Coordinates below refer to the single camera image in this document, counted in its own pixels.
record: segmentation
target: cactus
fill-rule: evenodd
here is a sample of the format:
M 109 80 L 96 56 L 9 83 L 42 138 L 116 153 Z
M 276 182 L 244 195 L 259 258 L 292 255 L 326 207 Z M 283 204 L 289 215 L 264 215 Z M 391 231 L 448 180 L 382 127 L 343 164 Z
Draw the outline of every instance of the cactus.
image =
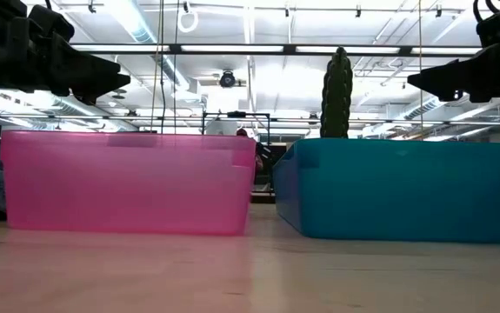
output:
M 337 49 L 327 64 L 321 102 L 321 137 L 348 138 L 352 68 L 343 47 Z

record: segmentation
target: table surface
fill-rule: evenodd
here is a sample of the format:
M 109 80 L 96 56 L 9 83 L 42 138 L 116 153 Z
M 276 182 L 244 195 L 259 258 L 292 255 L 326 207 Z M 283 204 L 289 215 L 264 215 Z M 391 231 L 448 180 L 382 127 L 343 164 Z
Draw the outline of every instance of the table surface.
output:
M 500 245 L 317 240 L 272 205 L 248 236 L 9 230 L 0 312 L 500 313 Z

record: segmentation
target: person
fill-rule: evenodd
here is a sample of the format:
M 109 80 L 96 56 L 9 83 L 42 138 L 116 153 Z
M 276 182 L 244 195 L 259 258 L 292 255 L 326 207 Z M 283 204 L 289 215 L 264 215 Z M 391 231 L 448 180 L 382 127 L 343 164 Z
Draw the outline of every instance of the person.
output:
M 245 129 L 239 129 L 236 132 L 236 136 L 248 137 L 248 132 Z M 259 171 L 262 169 L 263 169 L 263 160 L 257 154 L 257 150 L 256 150 L 256 171 Z

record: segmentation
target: security camera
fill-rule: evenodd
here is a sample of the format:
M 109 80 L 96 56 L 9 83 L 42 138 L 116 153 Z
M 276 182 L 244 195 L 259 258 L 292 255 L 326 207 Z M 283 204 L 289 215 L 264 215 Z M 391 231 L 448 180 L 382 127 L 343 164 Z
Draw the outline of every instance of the security camera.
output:
M 230 88 L 234 86 L 234 84 L 236 84 L 236 78 L 234 77 L 234 74 L 231 70 L 226 70 L 223 72 L 223 76 L 221 77 L 219 84 L 223 88 Z

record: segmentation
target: blue plastic bin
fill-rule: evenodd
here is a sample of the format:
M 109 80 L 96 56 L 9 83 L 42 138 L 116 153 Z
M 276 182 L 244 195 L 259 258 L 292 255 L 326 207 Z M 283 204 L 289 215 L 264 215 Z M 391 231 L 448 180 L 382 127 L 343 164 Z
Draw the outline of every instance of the blue plastic bin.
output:
M 500 143 L 305 139 L 274 181 L 305 236 L 500 243 Z

